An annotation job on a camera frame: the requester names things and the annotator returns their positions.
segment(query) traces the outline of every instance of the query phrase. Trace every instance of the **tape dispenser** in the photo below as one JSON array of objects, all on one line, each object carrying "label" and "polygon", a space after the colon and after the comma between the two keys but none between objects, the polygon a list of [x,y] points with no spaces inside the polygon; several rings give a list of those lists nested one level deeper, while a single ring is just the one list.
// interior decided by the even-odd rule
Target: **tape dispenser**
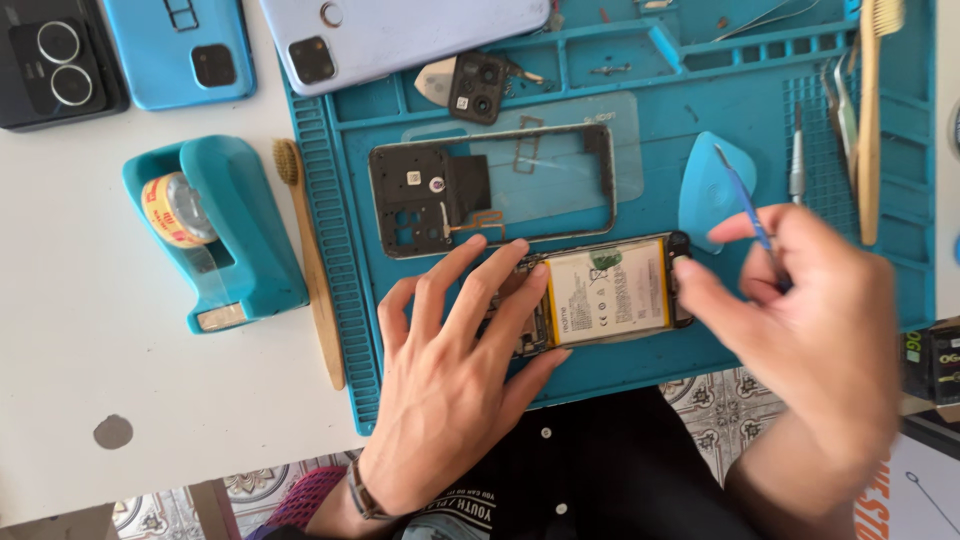
[{"label": "tape dispenser", "polygon": [[197,293],[193,333],[308,303],[263,164],[243,140],[212,135],[127,161],[124,185],[156,242]]}]

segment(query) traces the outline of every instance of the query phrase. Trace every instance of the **tape roll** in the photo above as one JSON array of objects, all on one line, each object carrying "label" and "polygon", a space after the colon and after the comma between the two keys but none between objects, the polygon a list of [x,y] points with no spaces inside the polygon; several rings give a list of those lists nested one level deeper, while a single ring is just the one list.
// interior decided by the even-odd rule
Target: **tape roll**
[{"label": "tape roll", "polygon": [[140,204],[154,231],[172,245],[195,248],[217,239],[200,206],[200,193],[190,187],[183,173],[171,173],[147,182]]}]

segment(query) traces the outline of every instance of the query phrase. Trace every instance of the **green sticker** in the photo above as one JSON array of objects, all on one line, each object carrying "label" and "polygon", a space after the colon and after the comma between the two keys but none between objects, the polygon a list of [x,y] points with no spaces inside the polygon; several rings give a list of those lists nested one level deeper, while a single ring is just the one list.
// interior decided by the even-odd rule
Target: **green sticker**
[{"label": "green sticker", "polygon": [[623,262],[623,255],[616,248],[606,248],[590,252],[590,260],[596,270],[607,270]]}]

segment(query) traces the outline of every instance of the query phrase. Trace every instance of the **blue screwdriver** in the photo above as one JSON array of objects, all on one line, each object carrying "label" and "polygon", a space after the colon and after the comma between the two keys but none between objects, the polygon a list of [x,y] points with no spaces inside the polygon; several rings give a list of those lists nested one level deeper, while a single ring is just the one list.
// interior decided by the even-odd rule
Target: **blue screwdriver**
[{"label": "blue screwdriver", "polygon": [[774,275],[777,277],[777,291],[779,291],[780,294],[786,294],[793,288],[793,281],[790,280],[790,275],[786,273],[783,265],[780,264],[780,261],[777,259],[773,246],[770,244],[770,235],[763,229],[763,225],[760,224],[760,219],[756,217],[756,208],[754,208],[754,203],[750,201],[750,192],[747,191],[747,186],[743,184],[740,175],[737,174],[736,170],[730,165],[730,162],[727,161],[727,156],[723,153],[720,145],[714,144],[713,147],[717,149],[720,160],[723,161],[723,165],[727,167],[727,173],[730,175],[730,181],[733,184],[733,191],[736,193],[737,199],[740,200],[740,204],[743,205],[743,211],[747,212],[747,216],[750,217],[750,222],[754,225],[756,240],[767,252],[767,255],[770,256],[770,263],[773,265]]}]

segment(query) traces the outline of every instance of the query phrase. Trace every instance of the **hand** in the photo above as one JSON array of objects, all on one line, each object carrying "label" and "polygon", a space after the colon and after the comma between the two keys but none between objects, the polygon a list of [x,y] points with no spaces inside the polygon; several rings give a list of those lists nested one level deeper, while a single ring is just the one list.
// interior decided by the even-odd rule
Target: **hand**
[{"label": "hand", "polygon": [[[446,290],[486,246],[484,236],[475,235],[425,275],[397,282],[377,311],[383,390],[376,428],[358,465],[389,515],[426,506],[476,464],[569,356],[563,349],[537,356],[504,384],[523,322],[546,290],[543,264],[501,302],[483,337],[475,338],[493,293],[527,254],[525,240],[501,247],[473,270],[442,322]],[[403,310],[414,294],[408,325]]]},{"label": "hand", "polygon": [[[900,403],[894,272],[854,248],[806,209],[760,209],[794,287],[781,295],[766,252],[747,255],[733,297],[693,260],[678,261],[680,301],[778,394],[839,468],[876,458],[897,432]],[[717,243],[754,235],[745,214],[709,234]]]}]

